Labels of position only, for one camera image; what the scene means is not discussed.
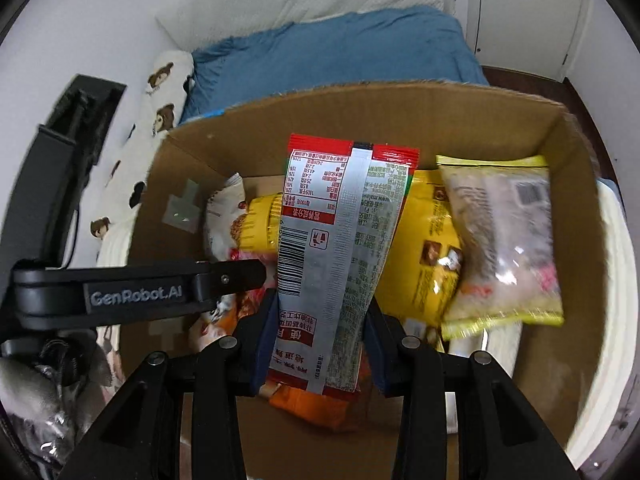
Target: cardboard box flap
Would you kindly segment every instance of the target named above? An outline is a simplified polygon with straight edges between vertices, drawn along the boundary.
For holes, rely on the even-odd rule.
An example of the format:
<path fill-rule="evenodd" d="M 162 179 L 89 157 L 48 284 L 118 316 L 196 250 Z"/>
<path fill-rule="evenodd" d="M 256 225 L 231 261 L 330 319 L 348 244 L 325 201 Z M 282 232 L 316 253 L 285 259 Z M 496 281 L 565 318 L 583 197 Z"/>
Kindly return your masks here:
<path fill-rule="evenodd" d="M 322 88 L 264 99 L 171 132 L 150 170 L 130 263 L 204 256 L 201 230 L 165 222 L 187 181 L 194 204 L 236 171 L 248 195 L 270 192 L 284 173 L 292 132 L 420 149 L 420 167 L 437 154 L 508 160 L 542 153 L 550 165 L 554 254 L 565 313 L 561 328 L 526 327 L 514 380 L 561 444 L 575 424 L 597 364 L 604 330 L 604 238 L 591 152 L 566 109 L 551 101 L 461 84 L 402 83 Z M 123 327 L 131 370 L 157 341 Z M 268 431 L 256 428 L 256 431 Z"/>

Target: transparent plastic bag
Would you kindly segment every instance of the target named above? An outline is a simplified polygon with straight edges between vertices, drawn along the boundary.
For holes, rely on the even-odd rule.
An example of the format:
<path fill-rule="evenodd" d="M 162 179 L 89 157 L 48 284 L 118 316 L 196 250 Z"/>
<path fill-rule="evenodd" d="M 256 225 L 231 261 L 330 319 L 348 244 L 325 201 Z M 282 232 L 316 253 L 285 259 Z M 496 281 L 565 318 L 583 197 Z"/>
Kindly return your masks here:
<path fill-rule="evenodd" d="M 560 325 L 544 158 L 507 162 L 438 157 L 465 265 L 444 314 L 444 339 L 520 320 Z"/>

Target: barcode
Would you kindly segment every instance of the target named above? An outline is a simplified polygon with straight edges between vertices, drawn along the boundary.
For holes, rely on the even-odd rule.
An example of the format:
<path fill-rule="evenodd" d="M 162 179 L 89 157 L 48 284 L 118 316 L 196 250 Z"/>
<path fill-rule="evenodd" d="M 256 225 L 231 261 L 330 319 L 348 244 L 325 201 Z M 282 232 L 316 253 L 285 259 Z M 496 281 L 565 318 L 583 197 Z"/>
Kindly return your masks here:
<path fill-rule="evenodd" d="M 538 184 L 532 182 L 519 182 L 516 184 L 516 191 L 518 192 L 518 198 L 520 204 L 529 205 L 544 200 L 543 191 Z"/>
<path fill-rule="evenodd" d="M 280 225 L 278 245 L 278 291 L 300 295 L 305 270 L 305 248 L 308 233 Z"/>

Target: red package edge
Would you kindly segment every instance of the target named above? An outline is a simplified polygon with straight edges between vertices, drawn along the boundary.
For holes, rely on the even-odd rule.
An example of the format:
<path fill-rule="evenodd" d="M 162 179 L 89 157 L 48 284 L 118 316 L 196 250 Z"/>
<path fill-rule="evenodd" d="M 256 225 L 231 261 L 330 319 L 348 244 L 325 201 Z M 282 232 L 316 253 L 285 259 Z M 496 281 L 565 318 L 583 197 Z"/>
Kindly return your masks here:
<path fill-rule="evenodd" d="M 329 153 L 332 155 L 351 156 L 354 142 L 352 140 L 330 139 L 327 137 L 304 136 L 300 134 L 291 134 L 287 152 L 289 156 L 294 150 L 305 150 L 308 152 Z M 401 146 L 390 146 L 388 144 L 373 144 L 372 155 L 373 160 L 381 162 L 392 162 L 395 164 L 405 164 L 408 168 L 409 176 L 414 174 L 418 166 L 420 150 L 416 148 L 406 148 Z M 404 199 L 402 200 L 401 212 L 404 208 Z M 304 379 L 289 375 L 278 370 L 269 368 L 267 377 L 269 380 L 292 386 L 300 390 L 306 390 L 307 381 Z M 341 400 L 355 400 L 359 395 L 359 391 L 341 390 L 332 386 L 324 386 L 322 394 Z"/>

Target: yellow snack package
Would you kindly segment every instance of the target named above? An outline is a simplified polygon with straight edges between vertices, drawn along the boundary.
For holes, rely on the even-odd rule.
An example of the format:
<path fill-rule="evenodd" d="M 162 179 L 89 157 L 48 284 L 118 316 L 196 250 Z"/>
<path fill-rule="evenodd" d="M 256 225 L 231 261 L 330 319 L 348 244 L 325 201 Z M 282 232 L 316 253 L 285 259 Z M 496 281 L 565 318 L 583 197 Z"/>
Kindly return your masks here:
<path fill-rule="evenodd" d="M 545 159 L 438 156 L 437 162 L 465 251 L 442 337 L 466 337 L 518 320 L 561 325 Z"/>
<path fill-rule="evenodd" d="M 251 200 L 240 229 L 239 249 L 250 253 L 278 253 L 282 193 Z"/>
<path fill-rule="evenodd" d="M 407 333 L 424 336 L 426 325 L 439 327 L 461 263 L 440 172 L 415 171 L 376 289 L 380 309 L 401 319 Z"/>

